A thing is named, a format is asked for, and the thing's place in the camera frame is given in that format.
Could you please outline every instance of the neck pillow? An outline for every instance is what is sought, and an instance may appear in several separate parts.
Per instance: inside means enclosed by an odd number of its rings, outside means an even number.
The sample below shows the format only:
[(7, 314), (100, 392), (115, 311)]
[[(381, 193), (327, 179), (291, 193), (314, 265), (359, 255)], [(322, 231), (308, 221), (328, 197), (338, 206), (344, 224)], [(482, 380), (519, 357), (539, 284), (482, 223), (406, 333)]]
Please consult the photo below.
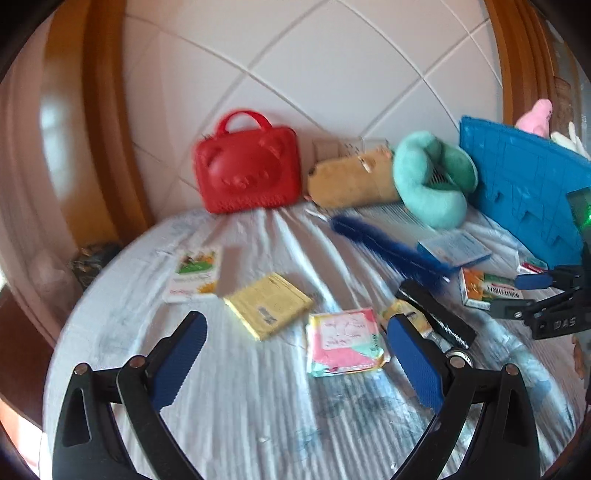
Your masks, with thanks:
[(400, 142), (392, 168), (401, 200), (433, 228), (456, 228), (467, 214), (465, 195), (476, 190), (478, 172), (469, 155), (429, 132)]

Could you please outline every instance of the pink plush toy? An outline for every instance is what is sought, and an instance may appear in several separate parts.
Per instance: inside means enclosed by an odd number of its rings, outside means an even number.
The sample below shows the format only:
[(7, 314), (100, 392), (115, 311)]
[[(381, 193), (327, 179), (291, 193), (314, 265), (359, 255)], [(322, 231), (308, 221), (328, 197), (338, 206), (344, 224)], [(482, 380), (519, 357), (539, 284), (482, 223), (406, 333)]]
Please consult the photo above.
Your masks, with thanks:
[(550, 137), (550, 117), (552, 116), (552, 102), (546, 98), (538, 100), (531, 111), (525, 113), (515, 126), (519, 130), (543, 138)]

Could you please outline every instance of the metal bolt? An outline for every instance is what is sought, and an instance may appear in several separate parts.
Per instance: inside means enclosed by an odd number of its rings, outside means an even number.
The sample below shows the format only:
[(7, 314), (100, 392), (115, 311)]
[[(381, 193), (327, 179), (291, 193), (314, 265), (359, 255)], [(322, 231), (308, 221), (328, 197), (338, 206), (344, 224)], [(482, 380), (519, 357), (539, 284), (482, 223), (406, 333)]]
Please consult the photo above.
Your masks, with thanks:
[(505, 370), (507, 370), (509, 375), (513, 375), (514, 377), (519, 375), (519, 368), (517, 368), (517, 365), (509, 364), (505, 367)]
[(449, 362), (453, 368), (464, 368), (466, 366), (466, 361), (458, 356), (451, 357)]
[(74, 373), (76, 375), (84, 375), (86, 372), (88, 372), (88, 364), (78, 364), (74, 368)]
[(140, 368), (146, 364), (146, 359), (142, 355), (136, 355), (129, 360), (129, 366), (131, 368)]

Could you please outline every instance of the red case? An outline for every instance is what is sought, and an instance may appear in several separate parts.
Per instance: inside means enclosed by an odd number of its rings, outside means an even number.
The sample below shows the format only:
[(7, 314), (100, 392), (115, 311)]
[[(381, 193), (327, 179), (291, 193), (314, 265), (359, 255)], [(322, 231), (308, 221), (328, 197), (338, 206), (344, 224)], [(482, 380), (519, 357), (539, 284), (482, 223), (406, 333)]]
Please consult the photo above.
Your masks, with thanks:
[[(254, 118), (261, 128), (228, 133), (228, 122), (241, 113)], [(193, 170), (211, 213), (290, 205), (301, 194), (296, 133), (289, 127), (271, 126), (251, 110), (222, 118), (214, 136), (196, 145)]]

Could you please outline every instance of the tiled wall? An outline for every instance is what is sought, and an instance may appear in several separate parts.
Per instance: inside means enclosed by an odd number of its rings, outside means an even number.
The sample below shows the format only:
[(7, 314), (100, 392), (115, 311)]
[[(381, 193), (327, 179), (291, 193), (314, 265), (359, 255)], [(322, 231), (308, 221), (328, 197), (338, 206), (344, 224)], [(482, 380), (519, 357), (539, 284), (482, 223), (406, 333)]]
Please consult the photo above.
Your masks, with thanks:
[(128, 0), (127, 13), (129, 121), (159, 219), (201, 204), (191, 147), (233, 108), (295, 128), (303, 171), (317, 139), (457, 142), (462, 115), (501, 120), (482, 0)]

